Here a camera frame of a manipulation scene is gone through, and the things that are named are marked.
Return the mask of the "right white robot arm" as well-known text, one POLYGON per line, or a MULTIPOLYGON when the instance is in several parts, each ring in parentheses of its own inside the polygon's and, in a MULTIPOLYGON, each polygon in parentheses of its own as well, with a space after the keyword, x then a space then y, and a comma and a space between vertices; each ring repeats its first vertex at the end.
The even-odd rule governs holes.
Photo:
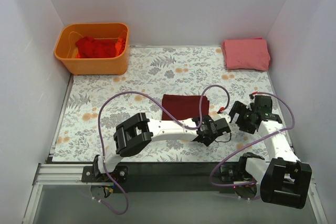
POLYGON ((248 181, 254 178, 260 184, 263 202, 297 209, 305 206, 312 169, 303 163, 291 149, 279 115, 272 111, 272 98, 251 94, 251 103, 236 101, 229 116, 239 130, 249 134, 258 132, 266 146, 270 161, 252 153, 241 157, 238 176, 248 181))

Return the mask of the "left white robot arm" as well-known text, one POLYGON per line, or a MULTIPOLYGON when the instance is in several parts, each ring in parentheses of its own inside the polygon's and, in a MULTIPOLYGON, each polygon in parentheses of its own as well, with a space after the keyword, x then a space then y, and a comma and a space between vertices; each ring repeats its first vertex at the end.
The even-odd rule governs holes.
POLYGON ((92 174, 97 182, 107 182, 110 178, 120 181, 116 166, 125 157, 138 155, 152 142, 186 140, 209 146, 213 142, 227 143, 232 139, 227 116, 223 114, 214 118, 205 115, 201 118, 165 121, 147 118, 145 113, 137 113, 115 128, 114 151, 105 150, 101 113, 98 114, 98 133, 102 154, 94 158, 92 167, 92 174))

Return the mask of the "dark red t shirt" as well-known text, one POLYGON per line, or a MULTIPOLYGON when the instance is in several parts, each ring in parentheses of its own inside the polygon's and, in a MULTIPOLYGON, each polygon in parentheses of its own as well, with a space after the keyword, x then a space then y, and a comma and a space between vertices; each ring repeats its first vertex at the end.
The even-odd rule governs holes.
POLYGON ((198 118, 200 98, 200 95, 164 94, 162 107, 164 107, 177 120, 198 118))

